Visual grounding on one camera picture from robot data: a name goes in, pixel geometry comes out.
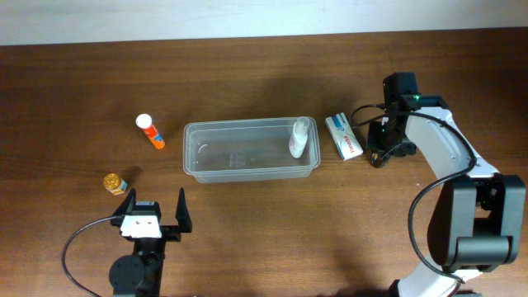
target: white box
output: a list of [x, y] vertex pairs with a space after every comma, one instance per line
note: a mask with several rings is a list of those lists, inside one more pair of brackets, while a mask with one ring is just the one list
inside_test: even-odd
[[363, 154], [363, 149], [357, 142], [345, 114], [332, 115], [325, 122], [343, 161]]

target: plastic tub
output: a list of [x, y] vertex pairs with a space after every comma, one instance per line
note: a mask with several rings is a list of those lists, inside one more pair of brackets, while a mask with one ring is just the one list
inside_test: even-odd
[[321, 163], [315, 120], [300, 158], [288, 147], [296, 117], [191, 123], [183, 136], [183, 170], [198, 182], [307, 177]]

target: white spray bottle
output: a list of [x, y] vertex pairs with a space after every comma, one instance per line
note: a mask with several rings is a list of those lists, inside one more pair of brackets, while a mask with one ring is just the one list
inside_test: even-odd
[[300, 117], [294, 124], [294, 130], [290, 137], [290, 153], [294, 158], [299, 158], [304, 151], [308, 141], [308, 128], [310, 120], [306, 117]]

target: wooden table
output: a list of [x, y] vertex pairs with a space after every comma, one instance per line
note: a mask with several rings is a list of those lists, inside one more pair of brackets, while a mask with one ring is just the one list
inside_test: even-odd
[[[140, 200], [158, 201], [163, 224], [175, 223], [177, 192], [186, 190], [194, 230], [167, 245], [163, 295], [386, 289], [418, 264], [407, 212], [434, 176], [421, 154], [382, 169], [366, 157], [343, 162], [324, 118], [382, 102], [383, 78], [413, 71], [420, 92], [445, 98], [482, 156], [528, 182], [527, 48], [527, 29], [2, 47], [2, 296], [83, 295], [64, 276], [60, 252], [73, 231], [125, 198], [103, 188], [109, 172]], [[140, 113], [152, 115], [164, 149], [135, 126]], [[322, 162], [309, 177], [200, 184], [183, 172], [186, 124], [282, 116], [317, 121]], [[438, 193], [417, 210], [422, 248]], [[526, 216], [516, 262], [465, 288], [526, 295]], [[111, 295], [109, 268], [131, 252], [103, 224], [79, 236], [67, 260], [81, 283]]]

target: orange glue stick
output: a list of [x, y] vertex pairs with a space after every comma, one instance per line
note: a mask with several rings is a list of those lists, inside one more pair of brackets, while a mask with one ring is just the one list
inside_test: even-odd
[[156, 127], [152, 124], [152, 118], [150, 115], [142, 114], [138, 115], [135, 119], [135, 124], [143, 129], [143, 132], [147, 135], [150, 142], [154, 144], [156, 149], [163, 149], [165, 141], [163, 141], [162, 135], [156, 130]]

